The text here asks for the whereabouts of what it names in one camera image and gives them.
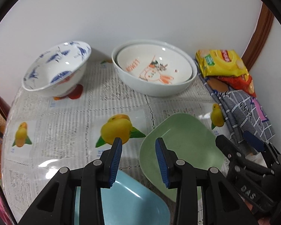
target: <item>lace tablecloth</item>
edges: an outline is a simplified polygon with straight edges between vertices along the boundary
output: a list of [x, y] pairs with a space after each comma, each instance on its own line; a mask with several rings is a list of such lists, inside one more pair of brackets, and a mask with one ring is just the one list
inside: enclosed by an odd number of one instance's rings
[[[130, 113], [143, 119], [141, 130], [148, 134], [174, 113], [188, 113], [210, 128], [209, 113], [213, 99], [197, 77], [182, 93], [154, 98], [134, 92], [123, 84], [109, 63], [89, 62], [80, 82], [79, 99], [55, 101], [20, 89], [12, 105], [3, 139], [2, 181], [7, 201], [19, 221], [29, 205], [61, 167], [77, 169], [97, 159], [94, 141], [99, 123], [117, 113]], [[26, 122], [32, 145], [15, 149], [15, 132]], [[229, 131], [224, 125], [213, 130], [215, 135]], [[130, 139], [123, 145], [120, 169], [153, 190], [168, 205], [171, 220], [175, 203], [160, 193], [144, 176], [138, 162], [143, 139]], [[227, 160], [222, 172], [227, 171]], [[199, 201], [198, 223], [202, 224]]]

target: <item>bowl rim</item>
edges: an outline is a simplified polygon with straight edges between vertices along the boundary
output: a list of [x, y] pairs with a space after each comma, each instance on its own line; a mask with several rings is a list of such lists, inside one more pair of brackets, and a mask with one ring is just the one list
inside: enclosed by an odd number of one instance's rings
[[[134, 79], [140, 80], [139, 78], [137, 78], [137, 77], [131, 75], [130, 73], [126, 72], [125, 70], [123, 70], [117, 64], [117, 55], [119, 54], [119, 52], [127, 46], [132, 46], [132, 45], [136, 45], [136, 44], [151, 44], [151, 45], [158, 45], [158, 46], [166, 46], [166, 47], [180, 53], [190, 63], [190, 65], [192, 67], [192, 75], [188, 80], [183, 81], [181, 83], [176, 83], [176, 84], [171, 84], [171, 85], [166, 85], [166, 86], [179, 86], [179, 85], [188, 84], [188, 83], [191, 83], [194, 80], [194, 78], [197, 76], [197, 73], [198, 73], [197, 67], [196, 67], [196, 64], [195, 64], [194, 60], [191, 58], [190, 55], [188, 55], [186, 52], [179, 49], [178, 47], [173, 46], [172, 44], [169, 44], [169, 43], [164, 42], [164, 41], [159, 41], [159, 40], [130, 40], [130, 41], [127, 41], [124, 44], [121, 44], [121, 45], [119, 45], [119, 46], [117, 46], [113, 49], [113, 51], [111, 53], [112, 62], [114, 64], [114, 66], [118, 70], [120, 70], [122, 73], [124, 73], [125, 75], [127, 75], [129, 77], [132, 77]], [[144, 83], [148, 83], [148, 84], [161, 85], [161, 84], [156, 83], [156, 82], [147, 82], [147, 81], [144, 81], [144, 80], [140, 80], [140, 81], [142, 81]]]
[[[84, 42], [84, 41], [79, 41], [79, 40], [69, 40], [69, 41], [71, 41], [71, 42], [77, 42], [77, 43], [85, 43], [85, 44], [90, 48], [90, 53], [89, 53], [89, 55], [88, 55], [87, 57], [85, 57], [85, 58], [83, 59], [83, 61], [81, 62], [81, 64], [80, 64], [77, 68], [75, 68], [75, 70], [73, 70], [70, 74], [65, 75], [65, 77], [68, 77], [68, 76], [74, 74], [75, 72], [77, 72], [77, 71], [86, 63], [86, 61], [88, 60], [88, 58], [89, 58], [90, 55], [92, 54], [92, 48], [91, 48], [91, 46], [90, 46], [88, 43], [86, 43], [86, 42]], [[55, 47], [64, 45], [65, 43], [69, 43], [69, 41], [63, 42], [63, 43], [60, 43], [60, 44], [57, 44], [57, 45], [54, 45], [54, 46], [52, 46], [50, 49], [46, 50], [46, 52], [47, 52], [47, 51], [51, 51], [51, 50], [52, 50], [53, 48], [55, 48]], [[38, 56], [38, 57], [35, 59], [35, 61], [28, 67], [28, 69], [27, 69], [26, 72], [25, 72], [25, 75], [28, 73], [28, 70], [31, 68], [31, 66], [36, 63], [36, 60], [37, 60], [38, 58], [39, 58], [39, 56]], [[59, 82], [61, 82], [62, 80], [64, 80], [65, 77], [62, 77], [62, 78], [60, 78], [60, 79], [54, 81], [53, 83], [49, 83], [49, 84], [47, 84], [47, 85], [45, 85], [45, 86], [43, 86], [43, 87], [37, 88], [37, 89], [28, 89], [27, 87], [25, 87], [25, 85], [24, 85], [24, 80], [23, 80], [24, 77], [22, 77], [22, 79], [21, 79], [21, 85], [22, 85], [22, 87], [23, 87], [25, 90], [27, 90], [27, 91], [29, 91], [29, 92], [37, 92], [37, 91], [41, 91], [41, 90], [47, 89], [47, 88], [49, 88], [49, 87], [51, 87], [51, 86], [54, 86], [54, 85], [58, 84]]]

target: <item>green dish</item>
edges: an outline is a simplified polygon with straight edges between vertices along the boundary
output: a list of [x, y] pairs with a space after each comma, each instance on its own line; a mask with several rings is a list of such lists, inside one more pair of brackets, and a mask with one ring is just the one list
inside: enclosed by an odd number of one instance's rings
[[[140, 167], [150, 182], [171, 200], [176, 201], [177, 189], [167, 189], [162, 182], [156, 153], [155, 140], [162, 137], [169, 150], [175, 151], [196, 168], [208, 170], [221, 169], [224, 155], [215, 145], [215, 136], [198, 119], [186, 114], [176, 113], [158, 125], [144, 139], [140, 147]], [[201, 198], [198, 187], [198, 199]]]

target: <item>plaid cloth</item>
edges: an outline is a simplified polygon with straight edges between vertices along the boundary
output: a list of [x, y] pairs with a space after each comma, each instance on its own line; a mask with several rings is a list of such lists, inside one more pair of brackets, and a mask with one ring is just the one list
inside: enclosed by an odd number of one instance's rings
[[268, 142], [274, 135], [273, 127], [257, 99], [242, 90], [218, 92], [207, 84], [207, 77], [203, 78], [198, 67], [198, 77], [201, 79], [212, 98], [221, 107], [223, 117], [230, 131], [230, 139], [244, 153], [253, 150], [243, 140], [243, 131], [249, 131], [262, 141]]

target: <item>red snack bag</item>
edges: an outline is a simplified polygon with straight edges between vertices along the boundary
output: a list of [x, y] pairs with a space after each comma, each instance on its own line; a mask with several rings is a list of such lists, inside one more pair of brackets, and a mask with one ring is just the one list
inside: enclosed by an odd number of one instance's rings
[[253, 79], [250, 74], [243, 74], [238, 77], [223, 77], [218, 76], [218, 80], [227, 83], [236, 90], [243, 90], [250, 96], [256, 97], [254, 90]]

